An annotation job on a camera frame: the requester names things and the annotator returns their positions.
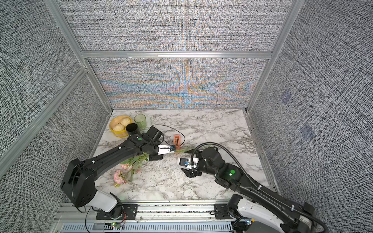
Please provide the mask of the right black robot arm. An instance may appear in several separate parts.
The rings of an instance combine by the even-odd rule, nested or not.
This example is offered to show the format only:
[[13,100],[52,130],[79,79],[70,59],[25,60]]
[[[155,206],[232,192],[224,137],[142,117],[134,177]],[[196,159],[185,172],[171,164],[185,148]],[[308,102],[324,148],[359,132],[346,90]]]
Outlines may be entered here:
[[213,175],[215,182],[235,194],[225,206],[225,212],[236,221],[257,220],[280,233],[314,233],[317,226],[328,233],[325,223],[316,218],[308,203],[298,204],[263,186],[242,168],[226,163],[217,147],[191,150],[190,158],[180,158],[179,165],[189,178],[203,173]]

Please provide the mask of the aluminium front rail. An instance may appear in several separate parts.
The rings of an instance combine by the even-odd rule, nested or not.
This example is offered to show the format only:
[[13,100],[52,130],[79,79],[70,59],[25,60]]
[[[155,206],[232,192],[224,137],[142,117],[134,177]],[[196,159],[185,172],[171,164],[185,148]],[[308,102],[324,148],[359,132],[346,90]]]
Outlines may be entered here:
[[[125,202],[124,204],[138,204],[138,212],[135,220],[132,222],[182,222],[182,221],[228,221],[234,219],[216,219],[214,214],[214,204],[228,204],[225,200],[189,200],[189,201],[148,201],[148,202]],[[270,212],[263,206],[241,200],[237,205],[238,212],[244,216],[261,223],[279,225],[282,221],[280,217]],[[63,203],[60,205],[54,221],[84,221],[96,220],[97,211],[87,210],[86,213],[80,213],[72,204]]]

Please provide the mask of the steamed bun in bowl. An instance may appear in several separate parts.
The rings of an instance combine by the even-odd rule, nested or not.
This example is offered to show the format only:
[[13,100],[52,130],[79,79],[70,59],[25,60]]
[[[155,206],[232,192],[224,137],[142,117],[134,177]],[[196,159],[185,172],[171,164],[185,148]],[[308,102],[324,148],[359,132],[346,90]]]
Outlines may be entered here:
[[125,130],[125,127],[121,124],[117,124],[113,127],[113,131],[116,131],[116,132],[120,132],[120,131],[123,131]]

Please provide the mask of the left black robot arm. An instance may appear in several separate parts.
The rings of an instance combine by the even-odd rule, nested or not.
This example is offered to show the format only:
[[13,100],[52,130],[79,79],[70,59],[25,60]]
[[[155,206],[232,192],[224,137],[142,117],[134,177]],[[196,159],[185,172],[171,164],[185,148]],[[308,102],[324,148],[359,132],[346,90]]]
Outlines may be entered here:
[[79,209],[89,205],[104,211],[111,219],[122,217],[122,202],[112,193],[99,190],[95,181],[121,162],[144,153],[159,156],[164,134],[150,127],[148,132],[131,135],[121,144],[96,157],[70,161],[61,182],[61,190]]

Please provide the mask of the orange tape dispenser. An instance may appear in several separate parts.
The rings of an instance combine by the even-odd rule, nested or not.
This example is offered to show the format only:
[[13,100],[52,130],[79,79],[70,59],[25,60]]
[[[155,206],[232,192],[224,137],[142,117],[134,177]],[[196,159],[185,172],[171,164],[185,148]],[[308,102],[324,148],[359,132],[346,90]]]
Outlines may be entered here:
[[181,146],[181,136],[180,135],[175,135],[173,143],[177,147]]

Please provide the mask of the black mug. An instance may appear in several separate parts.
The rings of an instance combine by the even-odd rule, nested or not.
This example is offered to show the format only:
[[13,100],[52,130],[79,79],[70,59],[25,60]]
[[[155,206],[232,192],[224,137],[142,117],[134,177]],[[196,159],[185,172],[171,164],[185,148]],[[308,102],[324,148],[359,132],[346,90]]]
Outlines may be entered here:
[[140,135],[140,129],[136,123],[130,123],[126,126],[126,131],[129,136]]

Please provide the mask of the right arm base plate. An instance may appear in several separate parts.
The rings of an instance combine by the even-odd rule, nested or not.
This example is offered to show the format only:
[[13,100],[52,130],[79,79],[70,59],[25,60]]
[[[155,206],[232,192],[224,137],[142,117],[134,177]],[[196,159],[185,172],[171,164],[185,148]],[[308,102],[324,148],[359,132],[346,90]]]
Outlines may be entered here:
[[248,217],[242,216],[237,208],[228,205],[226,203],[223,204],[214,204],[214,214],[216,219],[238,219],[241,217],[242,219],[248,219]]

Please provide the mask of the yellow bowl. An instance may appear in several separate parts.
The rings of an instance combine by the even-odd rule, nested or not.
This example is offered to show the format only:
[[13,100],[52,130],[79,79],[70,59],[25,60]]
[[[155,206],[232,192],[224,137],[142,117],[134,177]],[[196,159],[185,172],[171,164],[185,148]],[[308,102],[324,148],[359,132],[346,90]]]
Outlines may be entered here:
[[109,123],[109,129],[116,137],[127,137],[128,132],[126,131],[126,127],[131,123],[133,123],[133,120],[129,116],[117,116]]

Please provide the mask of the green glass cup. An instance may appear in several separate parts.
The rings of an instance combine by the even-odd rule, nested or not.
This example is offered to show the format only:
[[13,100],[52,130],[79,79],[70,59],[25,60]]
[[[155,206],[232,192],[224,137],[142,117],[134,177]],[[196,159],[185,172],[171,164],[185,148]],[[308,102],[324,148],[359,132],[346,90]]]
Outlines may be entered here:
[[137,124],[139,129],[145,129],[147,127],[147,119],[144,114],[138,114],[134,117],[134,122]]

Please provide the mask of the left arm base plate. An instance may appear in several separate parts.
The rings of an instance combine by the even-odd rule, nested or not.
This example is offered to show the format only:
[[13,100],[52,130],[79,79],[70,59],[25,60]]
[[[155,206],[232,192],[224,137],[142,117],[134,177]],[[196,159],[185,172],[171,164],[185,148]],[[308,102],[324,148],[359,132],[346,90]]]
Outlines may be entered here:
[[120,211],[115,215],[99,209],[96,214],[96,220],[135,220],[138,207],[138,204],[122,204]]

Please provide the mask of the pink flower bouquet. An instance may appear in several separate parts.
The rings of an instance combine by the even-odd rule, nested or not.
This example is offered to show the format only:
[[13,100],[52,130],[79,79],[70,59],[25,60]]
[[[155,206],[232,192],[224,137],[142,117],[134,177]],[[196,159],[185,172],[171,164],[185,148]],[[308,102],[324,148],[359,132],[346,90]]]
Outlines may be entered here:
[[135,173],[140,173],[144,162],[149,162],[150,156],[147,153],[129,158],[120,163],[120,169],[116,170],[113,175],[114,187],[120,187],[122,184],[129,183],[133,180]]

